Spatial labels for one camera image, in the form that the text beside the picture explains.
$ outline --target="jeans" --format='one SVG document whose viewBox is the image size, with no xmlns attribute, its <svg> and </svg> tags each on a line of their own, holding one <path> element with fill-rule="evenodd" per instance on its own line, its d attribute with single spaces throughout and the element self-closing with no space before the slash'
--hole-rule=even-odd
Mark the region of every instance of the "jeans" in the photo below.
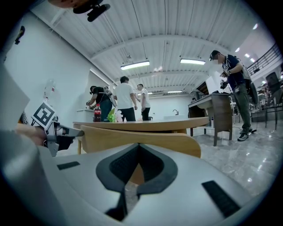
<svg viewBox="0 0 283 226">
<path fill-rule="evenodd" d="M 100 109 L 101 109 L 101 121 L 103 122 L 105 119 L 107 119 L 107 116 L 112 109 L 111 100 L 106 99 L 105 101 L 101 102 Z"/>
<path fill-rule="evenodd" d="M 248 133 L 249 128 L 251 127 L 251 117 L 249 115 L 249 101 L 248 101 L 248 93 L 246 89 L 246 84 L 240 84 L 237 86 L 239 88 L 239 92 L 235 93 L 233 90 L 237 107 L 243 119 L 243 133 Z"/>
<path fill-rule="evenodd" d="M 143 121 L 149 121 L 149 110 L 150 108 L 145 108 L 145 110 L 141 112 Z"/>
</svg>

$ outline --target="sink faucet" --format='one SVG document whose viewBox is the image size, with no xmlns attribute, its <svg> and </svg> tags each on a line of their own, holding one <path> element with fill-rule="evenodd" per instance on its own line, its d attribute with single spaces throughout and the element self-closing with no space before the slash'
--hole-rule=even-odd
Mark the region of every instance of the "sink faucet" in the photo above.
<svg viewBox="0 0 283 226">
<path fill-rule="evenodd" d="M 177 112 L 177 114 L 176 114 L 176 115 L 179 115 L 179 112 L 178 112 L 176 109 L 174 109 L 174 110 L 173 110 L 173 112 L 174 112 L 174 111 L 176 111 L 176 112 Z"/>
</svg>

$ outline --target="dark t-shirt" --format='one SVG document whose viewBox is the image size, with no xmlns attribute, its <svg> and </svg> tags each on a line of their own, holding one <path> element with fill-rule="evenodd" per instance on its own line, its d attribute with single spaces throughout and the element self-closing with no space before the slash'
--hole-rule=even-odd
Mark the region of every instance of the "dark t-shirt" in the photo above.
<svg viewBox="0 0 283 226">
<path fill-rule="evenodd" d="M 97 98 L 96 98 L 97 104 L 100 104 L 101 102 L 109 99 L 106 94 L 103 94 L 103 88 L 102 87 L 95 87 L 93 89 L 93 94 L 97 94 Z"/>
<path fill-rule="evenodd" d="M 225 57 L 225 61 L 222 64 L 222 68 L 224 71 L 228 71 L 234 68 L 237 63 L 239 63 L 239 61 L 235 57 L 233 57 L 232 55 L 228 55 L 228 57 Z M 243 74 L 241 72 L 233 73 L 227 78 L 227 81 L 231 86 L 232 90 L 234 90 L 237 85 L 245 83 Z"/>
</svg>

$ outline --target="black rubber pad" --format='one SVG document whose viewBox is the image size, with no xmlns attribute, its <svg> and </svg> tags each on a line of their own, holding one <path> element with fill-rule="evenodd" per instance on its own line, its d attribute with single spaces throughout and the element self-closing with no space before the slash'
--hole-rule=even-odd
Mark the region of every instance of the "black rubber pad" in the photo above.
<svg viewBox="0 0 283 226">
<path fill-rule="evenodd" d="M 222 212 L 224 217 L 229 217 L 240 209 L 240 207 L 215 181 L 202 183 L 202 186 L 214 201 L 215 205 Z"/>
<path fill-rule="evenodd" d="M 57 167 L 59 170 L 63 170 L 63 169 L 65 170 L 65 169 L 72 168 L 78 165 L 80 165 L 78 162 L 68 162 L 68 163 L 57 165 Z"/>
</svg>

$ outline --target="baseball cap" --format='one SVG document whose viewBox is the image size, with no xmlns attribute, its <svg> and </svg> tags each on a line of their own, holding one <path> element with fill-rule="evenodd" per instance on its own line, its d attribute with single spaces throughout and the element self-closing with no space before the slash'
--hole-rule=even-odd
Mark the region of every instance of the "baseball cap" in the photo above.
<svg viewBox="0 0 283 226">
<path fill-rule="evenodd" d="M 209 60 L 212 61 L 215 55 L 217 55 L 217 53 L 220 53 L 220 52 L 217 50 L 213 50 L 212 53 L 210 54 Z"/>
</svg>

